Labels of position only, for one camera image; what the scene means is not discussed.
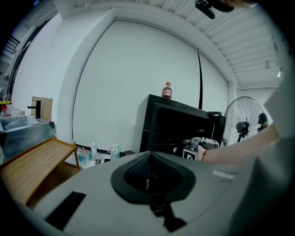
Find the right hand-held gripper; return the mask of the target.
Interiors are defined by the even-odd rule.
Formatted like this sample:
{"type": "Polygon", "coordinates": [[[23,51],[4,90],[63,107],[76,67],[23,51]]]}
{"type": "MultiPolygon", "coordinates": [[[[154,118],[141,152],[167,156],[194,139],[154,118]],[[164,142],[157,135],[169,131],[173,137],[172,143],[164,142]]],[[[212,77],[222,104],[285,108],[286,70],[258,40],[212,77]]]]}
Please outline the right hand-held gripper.
{"type": "Polygon", "coordinates": [[[205,137],[194,137],[188,140],[188,144],[183,148],[183,158],[197,160],[200,153],[198,150],[199,146],[205,150],[212,150],[219,148],[219,143],[216,140],[205,137]]]}

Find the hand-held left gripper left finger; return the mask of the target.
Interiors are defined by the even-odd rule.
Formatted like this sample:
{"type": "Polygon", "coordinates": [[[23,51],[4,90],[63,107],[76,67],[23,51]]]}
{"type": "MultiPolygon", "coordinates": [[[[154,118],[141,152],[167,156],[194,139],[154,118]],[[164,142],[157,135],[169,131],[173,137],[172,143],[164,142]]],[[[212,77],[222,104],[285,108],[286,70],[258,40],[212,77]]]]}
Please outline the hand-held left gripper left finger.
{"type": "Polygon", "coordinates": [[[139,153],[134,159],[121,165],[111,175],[111,186],[125,201],[134,204],[151,204],[152,197],[146,193],[149,175],[148,159],[151,152],[139,153]]]}

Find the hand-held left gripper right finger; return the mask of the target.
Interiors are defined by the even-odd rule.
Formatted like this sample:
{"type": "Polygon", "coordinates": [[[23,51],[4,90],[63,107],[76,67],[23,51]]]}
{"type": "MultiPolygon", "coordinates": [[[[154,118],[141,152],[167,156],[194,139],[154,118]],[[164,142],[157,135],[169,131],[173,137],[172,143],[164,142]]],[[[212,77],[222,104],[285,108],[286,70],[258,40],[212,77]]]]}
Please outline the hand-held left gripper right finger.
{"type": "Polygon", "coordinates": [[[160,195],[163,201],[184,200],[196,183],[195,174],[163,155],[150,155],[150,194],[160,195]]]}

